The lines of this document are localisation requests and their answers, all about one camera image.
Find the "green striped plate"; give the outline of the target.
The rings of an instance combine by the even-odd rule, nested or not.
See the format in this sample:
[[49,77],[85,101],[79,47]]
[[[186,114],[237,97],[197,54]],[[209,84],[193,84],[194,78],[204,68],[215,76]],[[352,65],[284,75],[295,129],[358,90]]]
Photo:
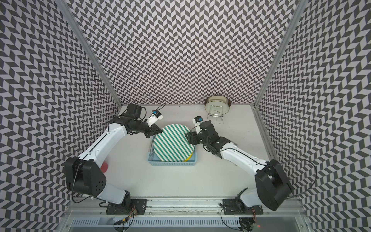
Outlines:
[[190,145],[185,135],[190,129],[182,124],[171,124],[163,128],[154,140],[154,152],[161,161],[184,161],[195,147]]

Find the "yellow striped plate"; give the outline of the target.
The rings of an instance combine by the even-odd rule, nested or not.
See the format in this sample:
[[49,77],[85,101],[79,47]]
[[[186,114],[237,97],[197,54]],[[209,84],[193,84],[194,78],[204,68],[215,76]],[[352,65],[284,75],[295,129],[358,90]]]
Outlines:
[[194,154],[194,152],[192,152],[191,155],[188,158],[186,158],[183,162],[189,161],[192,158],[193,154]]

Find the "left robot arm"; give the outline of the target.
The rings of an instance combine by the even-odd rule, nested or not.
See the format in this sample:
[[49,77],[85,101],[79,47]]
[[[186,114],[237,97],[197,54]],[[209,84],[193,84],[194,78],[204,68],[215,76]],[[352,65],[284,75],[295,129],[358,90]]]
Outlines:
[[156,125],[163,118],[161,105],[149,118],[141,117],[144,107],[130,103],[126,110],[109,121],[103,134],[83,153],[64,163],[67,189],[123,208],[131,206],[130,193],[107,182],[101,167],[111,150],[127,134],[143,133],[146,138],[162,133]]

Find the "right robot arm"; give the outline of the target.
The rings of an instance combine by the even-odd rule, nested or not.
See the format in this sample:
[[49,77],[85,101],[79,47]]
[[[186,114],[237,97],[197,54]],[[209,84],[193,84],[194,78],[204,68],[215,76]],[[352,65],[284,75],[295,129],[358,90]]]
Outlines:
[[292,193],[293,186],[280,162],[266,161],[243,151],[231,140],[219,136],[210,120],[197,116],[193,123],[194,128],[185,136],[189,144],[203,145],[206,151],[237,165],[255,179],[253,188],[247,187],[235,197],[238,210],[243,212],[264,205],[276,211]]

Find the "light blue plastic basket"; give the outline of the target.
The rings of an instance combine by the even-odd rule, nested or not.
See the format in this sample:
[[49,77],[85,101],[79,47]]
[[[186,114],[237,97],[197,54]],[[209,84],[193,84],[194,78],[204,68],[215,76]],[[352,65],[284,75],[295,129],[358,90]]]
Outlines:
[[194,154],[192,158],[187,162],[180,162],[180,161],[161,161],[159,156],[154,152],[154,140],[156,136],[152,137],[148,158],[147,161],[152,166],[180,166],[180,167],[186,167],[186,166],[195,166],[197,160],[198,160],[198,153],[196,149],[194,149]]

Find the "red emergency stop button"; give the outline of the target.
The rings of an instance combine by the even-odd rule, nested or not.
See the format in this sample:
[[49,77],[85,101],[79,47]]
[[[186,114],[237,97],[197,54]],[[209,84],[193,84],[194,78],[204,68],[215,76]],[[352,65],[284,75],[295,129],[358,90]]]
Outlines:
[[106,161],[104,161],[103,163],[102,163],[102,166],[100,167],[100,170],[102,171],[102,173],[103,174],[105,174],[106,172],[107,172],[107,170],[108,170],[108,163],[106,162]]

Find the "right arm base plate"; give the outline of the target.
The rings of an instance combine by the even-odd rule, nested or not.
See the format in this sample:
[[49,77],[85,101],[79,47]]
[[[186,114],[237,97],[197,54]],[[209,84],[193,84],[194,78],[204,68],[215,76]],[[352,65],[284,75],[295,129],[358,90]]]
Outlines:
[[219,204],[223,209],[225,215],[263,215],[261,206],[254,206],[253,208],[246,207],[242,201],[235,198],[223,199]]

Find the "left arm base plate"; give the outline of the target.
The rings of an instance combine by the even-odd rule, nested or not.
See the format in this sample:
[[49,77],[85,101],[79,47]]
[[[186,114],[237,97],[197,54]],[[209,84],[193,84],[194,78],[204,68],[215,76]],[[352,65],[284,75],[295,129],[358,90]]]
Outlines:
[[133,211],[137,215],[144,215],[147,203],[146,198],[134,198],[119,205],[109,203],[105,213],[107,215],[127,215]]

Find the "aluminium front rail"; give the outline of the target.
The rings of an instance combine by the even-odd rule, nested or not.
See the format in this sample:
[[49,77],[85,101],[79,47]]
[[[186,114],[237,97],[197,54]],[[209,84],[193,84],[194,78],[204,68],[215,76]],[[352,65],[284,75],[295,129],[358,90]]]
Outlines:
[[206,217],[226,214],[227,216],[266,217],[305,217],[306,213],[297,198],[284,201],[277,210],[258,205],[251,209],[239,209],[234,198],[227,197],[138,197],[131,200],[131,206],[124,209],[104,203],[100,200],[85,200],[71,203],[63,217],[123,216],[134,210],[139,216],[147,217]]

